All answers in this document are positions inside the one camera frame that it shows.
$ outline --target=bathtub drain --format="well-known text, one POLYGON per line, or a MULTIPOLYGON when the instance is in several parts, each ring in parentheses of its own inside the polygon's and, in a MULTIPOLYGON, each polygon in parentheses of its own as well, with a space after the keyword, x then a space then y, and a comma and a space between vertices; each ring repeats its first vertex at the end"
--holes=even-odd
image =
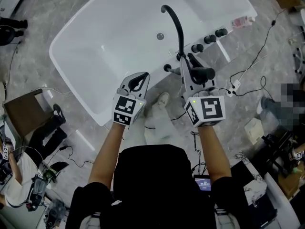
POLYGON ((164 34, 158 33, 157 38, 158 38, 158 40, 163 40, 164 39, 164 34))

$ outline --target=white pants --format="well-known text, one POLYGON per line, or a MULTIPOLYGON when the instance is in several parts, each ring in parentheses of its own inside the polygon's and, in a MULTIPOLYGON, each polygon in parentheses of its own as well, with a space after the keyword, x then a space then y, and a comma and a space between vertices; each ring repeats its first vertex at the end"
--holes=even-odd
MULTIPOLYGON (((165 107, 161 107, 157 103, 152 106, 152 116, 155 125, 154 145, 171 144, 176 147, 183 146, 183 139, 173 126, 165 107)), ((129 127, 122 149, 134 146, 147 145, 145 139, 145 117, 141 114, 138 119, 129 127)))

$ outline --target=black faucet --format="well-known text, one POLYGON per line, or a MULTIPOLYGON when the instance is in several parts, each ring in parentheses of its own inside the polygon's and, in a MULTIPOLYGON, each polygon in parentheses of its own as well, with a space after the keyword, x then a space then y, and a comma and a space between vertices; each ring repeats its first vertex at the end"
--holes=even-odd
POLYGON ((176 29, 177 29, 177 32, 178 32, 178 40, 179 40, 179 52, 177 54, 177 60, 180 61, 181 57, 182 56, 185 56, 184 54, 184 50, 183 50, 183 47, 184 47, 184 35, 183 35, 183 30, 182 30, 182 26, 180 24, 180 21, 177 17, 177 15, 175 14, 175 12, 172 10, 172 8, 168 5, 163 5, 161 7, 161 12, 162 13, 165 13, 165 12, 168 12, 176 26, 176 29))

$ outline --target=person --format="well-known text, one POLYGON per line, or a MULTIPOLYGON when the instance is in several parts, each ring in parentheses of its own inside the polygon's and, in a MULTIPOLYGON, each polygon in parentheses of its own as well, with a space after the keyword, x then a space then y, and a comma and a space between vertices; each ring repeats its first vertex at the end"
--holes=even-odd
POLYGON ((28 21, 27 20, 17 21, 17 20, 0 17, 0 25, 8 25, 16 29, 27 29, 28 21))
POLYGON ((0 17, 0 45, 6 45, 10 43, 14 37, 20 37, 24 35, 24 32, 21 30, 14 31, 15 29, 27 29, 28 27, 28 21, 17 21, 17 20, 11 20, 8 18, 2 18, 0 17))
POLYGON ((12 178, 4 188, 4 195, 0 195, 0 208, 8 206, 17 208, 27 201, 32 178, 37 174, 40 163, 51 155, 59 144, 67 137, 60 126, 66 122, 61 108, 55 104, 54 115, 41 127, 37 128, 30 139, 29 146, 21 154, 19 161, 16 162, 14 153, 9 151, 9 162, 13 171, 12 178), (54 134, 43 146, 43 140, 52 132, 54 134))
POLYGON ((263 96, 258 102, 256 113, 260 115, 263 110, 271 112, 285 130, 293 131, 305 121, 304 87, 294 83, 282 84, 281 95, 281 102, 263 96))
POLYGON ((199 189, 181 136, 166 112, 169 94, 152 106, 157 145, 146 145, 144 117, 130 126, 113 123, 93 164, 88 184, 74 191, 66 229, 128 227, 216 228, 214 203, 232 213, 240 228, 251 228, 244 189, 212 126, 198 128, 211 196, 199 189), (113 193, 110 191, 113 181, 113 193))

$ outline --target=small screen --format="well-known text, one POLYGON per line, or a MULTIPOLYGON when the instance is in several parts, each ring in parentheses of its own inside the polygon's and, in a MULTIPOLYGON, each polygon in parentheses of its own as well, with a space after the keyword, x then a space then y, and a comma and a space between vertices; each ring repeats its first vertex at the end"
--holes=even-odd
POLYGON ((211 191, 211 180, 205 178, 195 178, 201 191, 211 191))

